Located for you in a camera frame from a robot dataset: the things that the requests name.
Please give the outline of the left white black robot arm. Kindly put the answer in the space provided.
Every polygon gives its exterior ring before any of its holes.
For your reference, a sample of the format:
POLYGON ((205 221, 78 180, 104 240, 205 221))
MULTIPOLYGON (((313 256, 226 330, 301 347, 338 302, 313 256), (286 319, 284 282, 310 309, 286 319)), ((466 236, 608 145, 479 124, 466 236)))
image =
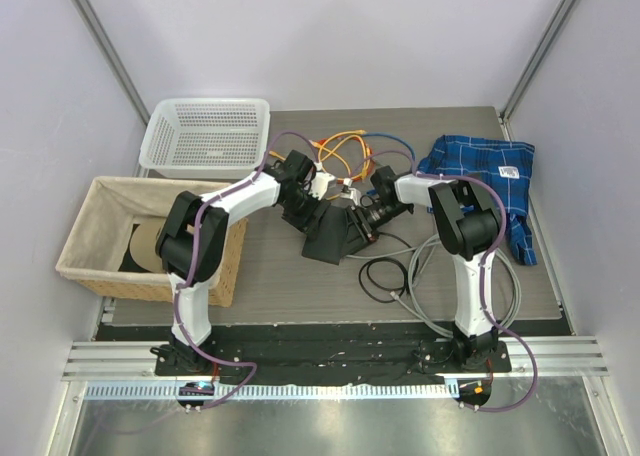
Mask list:
POLYGON ((156 240, 155 252, 172 291, 169 343, 155 350, 179 370, 205 373, 212 364, 209 291, 224 255, 227 232, 251 214, 279 206, 289 223, 311 234, 330 205, 324 198, 336 177, 298 151, 266 161, 246 178, 203 195, 181 192, 156 240))

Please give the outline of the brown tape roll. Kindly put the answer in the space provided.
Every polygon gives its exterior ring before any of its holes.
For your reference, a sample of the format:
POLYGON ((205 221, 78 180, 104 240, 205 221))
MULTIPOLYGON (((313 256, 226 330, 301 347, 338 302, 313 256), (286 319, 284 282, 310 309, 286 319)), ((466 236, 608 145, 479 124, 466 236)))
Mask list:
POLYGON ((162 260, 156 254, 157 238, 165 220, 152 218, 138 224, 130 238, 128 254, 137 272, 162 273, 162 260))

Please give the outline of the black network switch box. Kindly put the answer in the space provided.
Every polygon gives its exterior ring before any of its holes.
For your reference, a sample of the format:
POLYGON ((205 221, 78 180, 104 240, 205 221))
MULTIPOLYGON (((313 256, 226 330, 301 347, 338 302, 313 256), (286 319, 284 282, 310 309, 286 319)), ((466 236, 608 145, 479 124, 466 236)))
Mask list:
POLYGON ((301 255, 304 258, 338 265, 348 230, 347 209, 329 206, 320 220, 317 234, 307 237, 301 255))

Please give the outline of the aluminium frame rail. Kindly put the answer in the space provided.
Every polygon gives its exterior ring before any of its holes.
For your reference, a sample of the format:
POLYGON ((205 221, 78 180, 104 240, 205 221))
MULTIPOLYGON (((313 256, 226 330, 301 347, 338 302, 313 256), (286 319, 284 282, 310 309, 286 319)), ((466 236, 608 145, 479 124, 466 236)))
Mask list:
POLYGON ((184 363, 161 342, 75 343, 63 369, 66 380, 136 378, 207 378, 219 375, 236 383, 257 365, 259 385, 414 383, 424 378, 531 376, 603 376, 608 368, 592 337, 531 337, 523 343, 500 341, 491 356, 465 366, 449 344, 415 338, 329 341, 223 341, 216 345, 220 363, 184 363))

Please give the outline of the wicker basket with liner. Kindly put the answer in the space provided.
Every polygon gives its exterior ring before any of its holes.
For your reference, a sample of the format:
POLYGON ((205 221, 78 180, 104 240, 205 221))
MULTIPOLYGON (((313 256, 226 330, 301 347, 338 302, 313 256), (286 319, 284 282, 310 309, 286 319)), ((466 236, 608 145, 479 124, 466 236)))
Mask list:
POLYGON ((171 302, 164 272, 122 271, 136 224, 164 219, 177 195, 221 190, 224 182, 99 176, 92 181, 56 271, 99 296, 171 302))

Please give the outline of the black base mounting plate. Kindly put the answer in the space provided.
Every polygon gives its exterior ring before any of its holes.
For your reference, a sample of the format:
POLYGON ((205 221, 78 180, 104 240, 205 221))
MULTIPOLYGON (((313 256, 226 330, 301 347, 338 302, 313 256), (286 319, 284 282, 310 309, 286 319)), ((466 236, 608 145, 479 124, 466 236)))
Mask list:
POLYGON ((265 378, 291 368, 303 376, 320 376, 343 364, 371 373, 384 364, 412 368, 431 345, 431 360, 450 363, 450 338, 423 323, 346 323, 291 325, 217 325, 206 352, 219 359, 238 357, 258 365, 265 378))

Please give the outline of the blue plaid cloth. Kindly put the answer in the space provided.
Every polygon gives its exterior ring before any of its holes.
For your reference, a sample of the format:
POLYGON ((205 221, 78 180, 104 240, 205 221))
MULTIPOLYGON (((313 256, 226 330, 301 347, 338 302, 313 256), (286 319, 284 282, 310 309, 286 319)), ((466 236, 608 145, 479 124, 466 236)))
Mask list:
POLYGON ((533 235, 527 223, 535 147, 463 135, 443 135, 418 164, 422 173, 477 175, 501 198, 507 215, 506 239, 516 262, 535 266, 533 235))

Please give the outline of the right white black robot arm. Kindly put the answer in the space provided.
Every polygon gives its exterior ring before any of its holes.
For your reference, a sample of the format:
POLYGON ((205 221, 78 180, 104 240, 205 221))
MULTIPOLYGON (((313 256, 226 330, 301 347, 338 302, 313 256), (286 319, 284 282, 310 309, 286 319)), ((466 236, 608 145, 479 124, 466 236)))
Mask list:
POLYGON ((372 244, 381 226, 414 206, 429 208, 455 271, 456 313, 453 329, 444 337, 457 367, 477 369, 496 352, 501 326, 491 305, 491 269, 506 229, 497 194, 476 178, 398 175, 388 166, 375 171, 371 182, 373 202, 347 209, 348 238, 341 255, 352 256, 372 244))

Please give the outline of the white perforated plastic basket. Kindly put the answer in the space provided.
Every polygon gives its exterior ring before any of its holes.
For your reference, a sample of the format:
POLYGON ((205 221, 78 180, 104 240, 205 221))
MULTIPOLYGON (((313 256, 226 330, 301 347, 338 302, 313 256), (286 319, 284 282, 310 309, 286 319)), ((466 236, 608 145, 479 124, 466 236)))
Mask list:
POLYGON ((269 127, 264 99, 166 99, 150 116, 138 162, 170 179, 242 179, 262 161, 269 127))

